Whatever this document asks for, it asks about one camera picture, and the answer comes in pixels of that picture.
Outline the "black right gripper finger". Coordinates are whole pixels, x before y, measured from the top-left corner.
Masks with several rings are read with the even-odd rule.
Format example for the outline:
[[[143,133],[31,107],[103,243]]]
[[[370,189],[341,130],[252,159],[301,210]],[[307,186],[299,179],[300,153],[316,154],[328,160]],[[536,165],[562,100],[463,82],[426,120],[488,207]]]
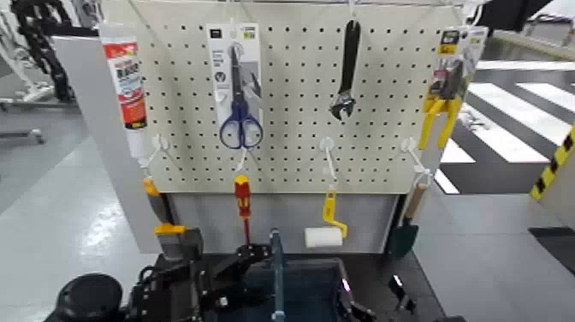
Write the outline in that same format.
[[[397,302],[395,310],[404,310],[409,313],[415,313],[416,302],[407,294],[404,284],[398,275],[393,275],[388,281],[388,288],[395,296]]]
[[[376,322],[376,314],[369,309],[355,301],[350,303],[348,312],[352,317],[359,322]]]

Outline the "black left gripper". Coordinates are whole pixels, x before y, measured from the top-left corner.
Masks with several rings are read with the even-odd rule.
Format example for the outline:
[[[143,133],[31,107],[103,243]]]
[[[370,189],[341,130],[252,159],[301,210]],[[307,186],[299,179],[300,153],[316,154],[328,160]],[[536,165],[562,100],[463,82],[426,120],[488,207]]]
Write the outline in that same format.
[[[249,268],[268,259],[271,246],[249,244],[216,264],[188,261],[171,267],[148,265],[140,270],[130,293],[132,321],[208,321],[214,314],[210,278],[216,283],[239,282]]]

